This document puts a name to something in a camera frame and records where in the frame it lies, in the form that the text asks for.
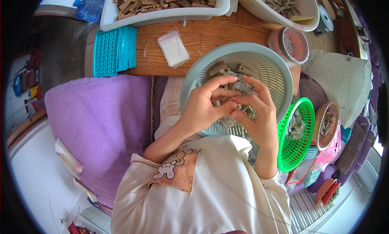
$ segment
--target woven basket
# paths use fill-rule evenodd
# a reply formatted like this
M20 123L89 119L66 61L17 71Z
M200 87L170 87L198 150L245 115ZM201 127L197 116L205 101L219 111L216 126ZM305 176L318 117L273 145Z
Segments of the woven basket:
M332 118L331 127L327 135L320 135L321 122L325 117L325 113L329 109L335 117ZM315 131L314 131L314 140L316 142L316 147L323 151L328 148L329 144L333 140L335 133L338 129L339 122L339 108L338 103L335 100L331 100L325 105L322 105L315 113Z

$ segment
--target gray plastic basket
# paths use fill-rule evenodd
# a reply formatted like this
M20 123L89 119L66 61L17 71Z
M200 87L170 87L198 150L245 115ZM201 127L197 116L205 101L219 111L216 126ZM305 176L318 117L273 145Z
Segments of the gray plastic basket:
M277 123L286 114L293 96L293 80L288 66L282 58L271 49L251 42L233 42L219 46L200 57L185 76L180 94L180 107L185 110L190 92L196 88L197 83L207 81L208 71L219 62L224 61L232 70L241 64L254 73L254 78L264 83L270 90L271 98L277 109ZM198 134L202 137L217 135L247 136L241 127L235 124L226 130L221 122L216 121L208 129Z

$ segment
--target hand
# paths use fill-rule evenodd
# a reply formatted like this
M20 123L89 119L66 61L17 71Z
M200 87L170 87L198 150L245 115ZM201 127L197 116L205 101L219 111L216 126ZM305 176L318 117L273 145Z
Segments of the hand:
M243 80L254 87L254 91L259 94L260 98L255 95L248 95L234 97L233 100L238 104L251 105L257 111L258 116L251 120L242 111L233 111L231 116L245 127L247 133L261 149L271 151L271 156L277 158L279 140L276 109L270 91L266 85L255 78L243 76Z
M235 76L215 77L202 87L191 91L182 116L176 123L178 127L185 130L187 137L207 129L218 119L228 116L238 108L237 103L233 101L228 101L218 107L212 105L212 102L217 100L239 95L238 92L219 87L227 83L234 83L236 80L237 77Z

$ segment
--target finger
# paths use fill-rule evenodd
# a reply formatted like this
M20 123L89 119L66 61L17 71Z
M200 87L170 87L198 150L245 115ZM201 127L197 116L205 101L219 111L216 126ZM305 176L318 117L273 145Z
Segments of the finger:
M243 111L233 111L230 116L232 116L237 122L242 124L246 129L250 128L253 123L251 119Z
M239 95L240 93L238 91L227 90L219 87L215 91L212 91L211 101L214 102L217 100L223 100L226 97Z
M255 89L257 89L260 98L263 102L268 106L274 106L273 100L271 99L270 91L266 85L264 85L261 81L248 76L243 76L243 81L252 85Z
M255 95L247 95L243 97L234 97L233 101L238 104L251 105L252 108L257 110L257 113L261 113L268 107L262 100L260 100Z
M227 83L235 83L237 79L237 77L231 75L214 77L210 81L206 82L205 85L200 87L200 89L206 92L215 91L221 85L225 85Z
M230 115L230 113L233 110L236 110L237 108L238 108L238 104L236 104L233 101L228 101L221 106L215 107L213 109L214 112L213 116L215 116L216 119L219 119L221 117Z

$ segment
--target blue water bottle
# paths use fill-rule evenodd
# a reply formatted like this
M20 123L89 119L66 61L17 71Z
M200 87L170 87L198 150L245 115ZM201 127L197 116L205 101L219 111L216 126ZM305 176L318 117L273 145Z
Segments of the blue water bottle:
M104 2L105 0L75 0L73 6L77 7L76 19L100 24Z

